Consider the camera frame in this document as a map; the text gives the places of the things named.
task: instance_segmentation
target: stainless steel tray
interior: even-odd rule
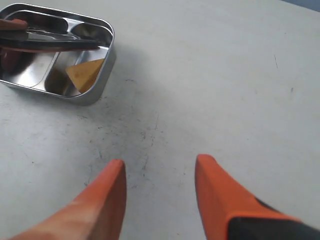
[[[116,60],[115,32],[108,22],[25,3],[7,6],[0,11],[0,18],[22,19],[39,27],[92,37],[101,43],[98,50],[91,51],[23,53],[21,63],[14,74],[0,69],[1,83],[13,88],[51,95],[79,105],[90,105],[100,98]],[[104,62],[96,81],[91,89],[81,94],[72,84],[65,69],[98,59],[104,59]]]

